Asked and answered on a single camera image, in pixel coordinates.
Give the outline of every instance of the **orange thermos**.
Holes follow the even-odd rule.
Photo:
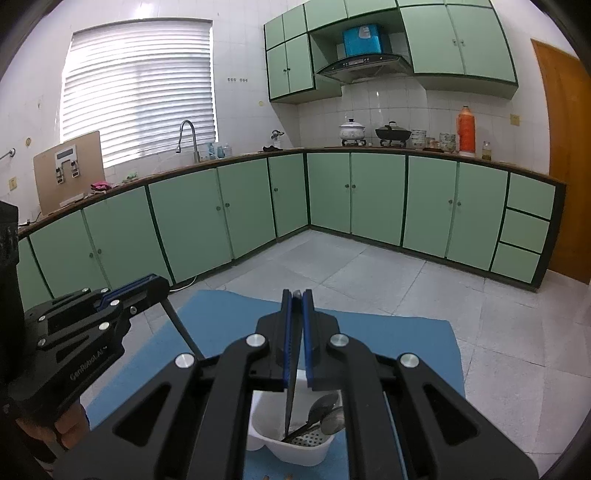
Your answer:
[[[476,155],[476,121],[470,109],[464,105],[457,116],[457,134],[460,136],[460,155]]]

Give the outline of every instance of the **stack of bowls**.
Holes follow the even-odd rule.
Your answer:
[[[455,134],[439,134],[439,148],[446,153],[454,153],[456,151]]]
[[[425,141],[427,139],[427,131],[426,130],[412,130],[410,134],[410,138],[408,142],[410,142],[410,147],[416,150],[422,150],[425,148]]]

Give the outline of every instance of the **cooking pot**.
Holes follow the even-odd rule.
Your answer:
[[[365,127],[349,118],[347,123],[340,126],[339,138],[343,141],[343,145],[348,141],[363,141],[365,143]]]
[[[390,122],[388,125],[384,125],[383,127],[376,128],[375,134],[381,140],[380,145],[384,146],[384,143],[387,141],[390,142],[406,142],[410,138],[411,132],[405,130],[404,128],[399,127],[396,125],[396,122]]]

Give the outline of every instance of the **wooden board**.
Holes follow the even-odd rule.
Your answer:
[[[72,145],[76,145],[80,175],[75,179],[72,178],[72,171],[65,164],[65,181],[58,184],[56,180],[55,154]],[[41,213],[48,215],[59,210],[61,202],[65,202],[81,193],[85,195],[90,193],[92,183],[105,181],[103,155],[100,150],[100,133],[96,131],[73,138],[36,155],[33,158],[33,167]]]

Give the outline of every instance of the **blue box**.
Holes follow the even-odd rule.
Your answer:
[[[348,57],[364,53],[384,53],[379,26],[363,25],[343,32],[345,54]]]

